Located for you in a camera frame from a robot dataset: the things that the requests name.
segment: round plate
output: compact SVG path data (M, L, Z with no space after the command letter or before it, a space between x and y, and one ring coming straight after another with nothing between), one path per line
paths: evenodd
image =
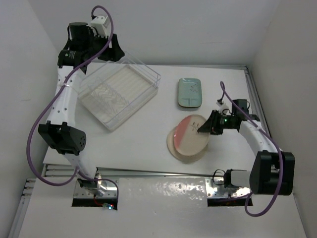
M180 160L181 162L183 162L185 164L193 163L193 162L201 159L204 156L204 154L206 153L206 151L208 149L208 145L206 145L206 147L196 155L193 155L193 156L181 155L180 153L177 152L177 150L174 147L174 134L175 134L175 128L173 130L171 130L167 136L167 147L168 147L170 153L176 159Z
M190 115L178 124L174 133L174 147L178 153L193 156L206 147L210 134L197 132L205 122L201 115Z

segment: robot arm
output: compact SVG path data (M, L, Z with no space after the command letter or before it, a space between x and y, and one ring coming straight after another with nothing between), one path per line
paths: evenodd
M75 128L75 108L80 85L85 78L87 65L73 73L64 83L70 72L100 52L108 41L108 18L93 16L91 27L85 22L70 23L68 40L58 55L58 79L56 93L62 93L54 102L46 124L40 124L38 132L46 143L63 154L73 167L89 178L94 178L97 168L91 164L88 155L84 155L87 138L85 132ZM111 47L107 47L98 57L105 61L118 61L124 56L117 37L113 34Z
M261 122L256 115L249 115L247 100L234 100L235 104L248 114L255 127L242 113L232 106L232 114L213 110L208 120L198 132L221 135L224 129L236 129L247 140L256 156L251 171L227 170L224 186L249 187L254 194L274 194L279 176L279 157L275 145L259 129ZM295 158L292 153L282 152L283 180L279 195L290 195L293 189Z

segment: white table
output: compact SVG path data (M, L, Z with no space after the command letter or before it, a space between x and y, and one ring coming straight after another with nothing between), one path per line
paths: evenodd
M95 165L197 174L212 174L215 169L250 170L255 157L236 131L210 138L208 153L190 165L173 158L166 146L168 132L185 116L198 113L208 117L217 108L221 80L233 99L249 99L244 71L152 67L162 76L158 94L116 131L107 131L81 105L77 106L77 126L87 133L85 151ZM203 105L196 111L177 106L176 88L181 77L202 81ZM44 163L68 164L53 150L48 150ZM57 167L61 167L55 173L57 176L68 174L63 166ZM66 178L49 179L60 182ZM74 184L75 181L63 187L51 187L37 180L25 218L19 219L23 221L19 237L306 237L293 195L279 196L267 214L252 218L244 207L207 207L202 178L121 178L118 211L108 211L98 207L71 207ZM254 207L250 211L261 211L270 199L271 196L252 196Z
M118 211L109 211L71 207L75 181L63 187L36 181L19 237L305 238L293 195L278 197L267 214L253 218L244 207L207 207L204 182L122 178ZM253 196L250 211L260 211L270 198Z
M90 65L90 70L100 66ZM87 134L84 150L96 167L157 171L171 173L212 174L216 169L252 168L255 156L245 139L236 130L225 130L221 136L211 136L208 152L199 161L186 165L175 159L166 145L168 133L190 114L208 118L221 97L219 82L225 83L232 99L249 98L243 70L151 66L161 74L158 94L129 118L122 126L109 132L92 114L78 103L76 127ZM202 82L203 104L196 110L184 109L177 103L177 85L182 77L198 78ZM44 163L68 165L55 150L48 149Z

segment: white enclosure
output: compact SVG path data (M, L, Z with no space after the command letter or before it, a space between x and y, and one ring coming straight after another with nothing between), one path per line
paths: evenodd
M57 51L67 25L103 5L120 45L146 64L248 64L279 0L29 0Z
M120 46L146 64L250 66L273 138L296 157L294 196L307 236L315 237L315 0L0 0L0 238L9 233L26 178L34 177L26 140L54 95L67 26L89 22L98 4L112 14ZM46 150L36 132L31 154L39 171ZM272 217L273 224L282 219Z

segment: clear plastic container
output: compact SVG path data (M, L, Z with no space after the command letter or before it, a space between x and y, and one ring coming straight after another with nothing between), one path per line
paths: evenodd
M125 52L82 82L80 102L113 131L158 93L160 75Z

